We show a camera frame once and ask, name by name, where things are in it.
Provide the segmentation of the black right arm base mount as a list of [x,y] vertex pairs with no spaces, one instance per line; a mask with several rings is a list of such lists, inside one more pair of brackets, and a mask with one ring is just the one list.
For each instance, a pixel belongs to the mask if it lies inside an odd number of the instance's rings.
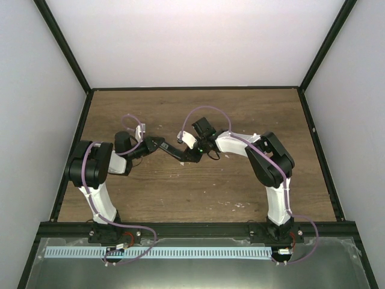
[[258,243],[283,244],[292,241],[296,243],[304,242],[304,238],[298,234],[300,227],[293,220],[281,226],[271,222],[254,222],[252,220],[249,220],[247,223],[250,239]]

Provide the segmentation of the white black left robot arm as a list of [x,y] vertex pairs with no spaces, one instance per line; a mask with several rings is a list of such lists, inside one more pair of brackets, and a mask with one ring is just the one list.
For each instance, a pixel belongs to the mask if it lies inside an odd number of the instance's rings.
[[126,131],[115,134],[114,143],[93,143],[82,140],[66,164],[65,175],[85,196],[94,222],[104,224],[102,237],[109,243],[118,242],[123,228],[106,187],[109,174],[127,176],[134,159],[152,154],[165,141],[163,137],[133,136]]

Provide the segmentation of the black remote control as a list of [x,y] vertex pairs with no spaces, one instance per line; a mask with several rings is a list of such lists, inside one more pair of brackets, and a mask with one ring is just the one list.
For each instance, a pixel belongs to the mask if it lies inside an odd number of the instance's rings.
[[162,149],[164,152],[172,156],[173,158],[177,159],[180,162],[185,161],[185,154],[184,151],[181,151],[174,146],[168,144],[166,141],[162,142],[159,146],[160,149]]

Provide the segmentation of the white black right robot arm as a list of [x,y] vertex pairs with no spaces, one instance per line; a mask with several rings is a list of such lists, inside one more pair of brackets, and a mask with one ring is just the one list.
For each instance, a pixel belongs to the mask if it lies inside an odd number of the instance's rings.
[[257,180],[266,188],[268,199],[267,234],[271,241],[282,242],[288,235],[286,223],[292,217],[289,203],[289,186],[294,159],[272,132],[262,135],[237,134],[228,129],[217,131],[206,118],[193,123],[198,136],[181,130],[179,143],[201,153],[215,151],[248,158]]

